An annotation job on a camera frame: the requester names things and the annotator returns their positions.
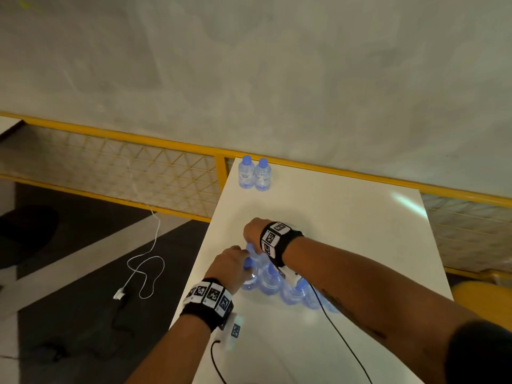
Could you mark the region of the person's right hand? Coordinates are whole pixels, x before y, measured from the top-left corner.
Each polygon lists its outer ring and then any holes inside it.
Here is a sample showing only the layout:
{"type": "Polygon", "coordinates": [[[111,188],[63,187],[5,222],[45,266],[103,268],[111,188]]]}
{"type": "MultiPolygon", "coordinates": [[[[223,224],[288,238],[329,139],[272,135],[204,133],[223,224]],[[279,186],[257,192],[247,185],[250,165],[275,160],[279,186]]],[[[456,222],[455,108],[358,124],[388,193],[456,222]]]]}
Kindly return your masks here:
{"type": "Polygon", "coordinates": [[[253,218],[246,226],[244,227],[243,232],[253,232],[255,234],[255,237],[257,239],[256,246],[256,252],[258,254],[262,254],[263,250],[261,249],[261,236],[266,231],[266,228],[269,224],[273,223],[274,221],[270,219],[261,219],[261,218],[253,218]]]}

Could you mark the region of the person's left hand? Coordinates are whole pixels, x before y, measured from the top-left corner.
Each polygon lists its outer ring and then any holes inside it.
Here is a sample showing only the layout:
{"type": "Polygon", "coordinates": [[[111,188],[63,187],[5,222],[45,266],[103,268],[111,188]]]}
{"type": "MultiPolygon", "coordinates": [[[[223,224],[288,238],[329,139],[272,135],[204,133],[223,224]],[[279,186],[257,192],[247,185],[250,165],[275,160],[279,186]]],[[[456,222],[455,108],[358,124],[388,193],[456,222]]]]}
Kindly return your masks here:
{"type": "Polygon", "coordinates": [[[239,246],[232,246],[217,255],[208,268],[203,280],[215,280],[234,295],[239,290],[239,252],[248,252],[239,246]]]}

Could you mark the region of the clear blue-capped water bottle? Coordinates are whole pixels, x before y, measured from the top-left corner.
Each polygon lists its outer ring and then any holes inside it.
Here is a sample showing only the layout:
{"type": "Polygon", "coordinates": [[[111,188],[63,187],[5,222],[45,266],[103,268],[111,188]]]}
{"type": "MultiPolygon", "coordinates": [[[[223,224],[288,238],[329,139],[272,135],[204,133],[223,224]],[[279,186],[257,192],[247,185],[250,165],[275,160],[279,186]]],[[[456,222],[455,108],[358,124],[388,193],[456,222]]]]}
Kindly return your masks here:
{"type": "Polygon", "coordinates": [[[340,313],[339,310],[329,302],[329,300],[327,300],[322,294],[319,294],[318,292],[316,295],[313,293],[313,302],[316,303],[319,308],[323,308],[330,313],[340,313]]]}
{"type": "Polygon", "coordinates": [[[309,309],[317,309],[316,298],[304,277],[286,279],[281,286],[279,296],[286,305],[293,306],[301,303],[309,309]]]}
{"type": "Polygon", "coordinates": [[[251,258],[254,265],[263,266],[266,264],[266,255],[258,254],[253,244],[247,243],[246,250],[248,251],[249,257],[251,258]]]}
{"type": "Polygon", "coordinates": [[[254,170],[255,164],[252,157],[250,155],[243,156],[238,166],[238,180],[241,188],[249,189],[254,186],[254,170]]]}
{"type": "Polygon", "coordinates": [[[253,278],[243,285],[243,290],[254,290],[259,286],[259,266],[253,264],[253,278]]]}
{"type": "Polygon", "coordinates": [[[261,158],[254,169],[254,186],[258,191],[270,189],[271,167],[267,158],[261,158]]]}
{"type": "Polygon", "coordinates": [[[282,289],[283,277],[272,263],[262,268],[259,280],[259,289],[267,296],[276,295],[282,289]]]}

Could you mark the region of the person's right forearm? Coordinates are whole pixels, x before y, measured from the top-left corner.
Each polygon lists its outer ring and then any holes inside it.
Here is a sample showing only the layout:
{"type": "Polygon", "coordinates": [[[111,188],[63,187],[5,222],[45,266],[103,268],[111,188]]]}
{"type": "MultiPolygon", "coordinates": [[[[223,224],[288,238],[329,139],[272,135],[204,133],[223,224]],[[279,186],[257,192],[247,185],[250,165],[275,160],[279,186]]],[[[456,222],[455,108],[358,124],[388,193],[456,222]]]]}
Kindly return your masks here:
{"type": "Polygon", "coordinates": [[[447,384],[450,340],[476,314],[372,259],[310,238],[294,239],[282,259],[425,384],[447,384]]]}

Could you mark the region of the person's left forearm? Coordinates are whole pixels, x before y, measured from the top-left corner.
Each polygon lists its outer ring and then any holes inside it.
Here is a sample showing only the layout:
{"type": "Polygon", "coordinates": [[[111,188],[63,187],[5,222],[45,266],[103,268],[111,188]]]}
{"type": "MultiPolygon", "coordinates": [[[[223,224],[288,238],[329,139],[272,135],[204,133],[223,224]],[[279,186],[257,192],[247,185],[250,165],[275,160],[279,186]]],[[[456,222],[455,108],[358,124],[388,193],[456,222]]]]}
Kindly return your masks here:
{"type": "Polygon", "coordinates": [[[180,316],[125,384],[191,384],[210,336],[202,319],[180,316]]]}

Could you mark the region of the black wristband with marker tags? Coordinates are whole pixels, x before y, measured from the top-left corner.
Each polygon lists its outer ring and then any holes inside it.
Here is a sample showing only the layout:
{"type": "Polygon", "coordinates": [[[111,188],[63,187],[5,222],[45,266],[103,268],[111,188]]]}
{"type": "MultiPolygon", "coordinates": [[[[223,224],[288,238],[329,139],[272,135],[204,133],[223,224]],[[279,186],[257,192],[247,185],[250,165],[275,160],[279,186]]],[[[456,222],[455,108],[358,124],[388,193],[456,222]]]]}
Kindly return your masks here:
{"type": "Polygon", "coordinates": [[[216,278],[205,278],[189,290],[180,317],[195,316],[214,332],[224,330],[233,309],[232,294],[216,278]]]}
{"type": "Polygon", "coordinates": [[[285,267],[283,254],[289,244],[304,234],[282,222],[272,221],[268,223],[260,236],[260,248],[266,254],[276,268],[285,267]]]}

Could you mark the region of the yellow mesh railing fence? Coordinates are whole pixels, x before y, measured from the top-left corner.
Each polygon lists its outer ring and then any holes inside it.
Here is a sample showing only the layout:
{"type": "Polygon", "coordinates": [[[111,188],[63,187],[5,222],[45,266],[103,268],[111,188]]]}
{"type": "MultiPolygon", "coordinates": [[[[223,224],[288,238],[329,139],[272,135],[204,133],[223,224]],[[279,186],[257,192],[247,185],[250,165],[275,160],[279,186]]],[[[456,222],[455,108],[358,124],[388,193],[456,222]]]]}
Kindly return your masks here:
{"type": "MultiPolygon", "coordinates": [[[[0,179],[210,222],[241,151],[0,112],[0,179]]],[[[446,271],[512,275],[512,198],[279,158],[270,164],[418,190],[446,271]]]]}

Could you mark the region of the yellow chair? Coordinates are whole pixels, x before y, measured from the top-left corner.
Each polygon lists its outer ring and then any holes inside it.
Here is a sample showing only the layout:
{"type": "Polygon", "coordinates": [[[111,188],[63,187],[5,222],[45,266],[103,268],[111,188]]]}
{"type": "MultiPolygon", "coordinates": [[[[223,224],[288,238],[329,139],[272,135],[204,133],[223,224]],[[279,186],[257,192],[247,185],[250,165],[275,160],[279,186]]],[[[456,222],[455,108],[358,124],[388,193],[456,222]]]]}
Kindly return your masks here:
{"type": "Polygon", "coordinates": [[[467,281],[453,286],[451,293],[457,304],[512,332],[512,289],[467,281]]]}

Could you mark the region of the black sleeve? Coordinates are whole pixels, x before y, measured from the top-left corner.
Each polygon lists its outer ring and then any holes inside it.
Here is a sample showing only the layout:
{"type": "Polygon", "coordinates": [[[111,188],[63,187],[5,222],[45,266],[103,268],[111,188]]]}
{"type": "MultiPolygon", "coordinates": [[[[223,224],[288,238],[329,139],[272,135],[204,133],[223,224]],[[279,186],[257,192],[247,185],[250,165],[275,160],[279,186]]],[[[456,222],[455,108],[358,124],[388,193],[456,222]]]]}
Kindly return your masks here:
{"type": "Polygon", "coordinates": [[[488,321],[458,328],[445,360],[446,384],[512,384],[512,332],[488,321]]]}

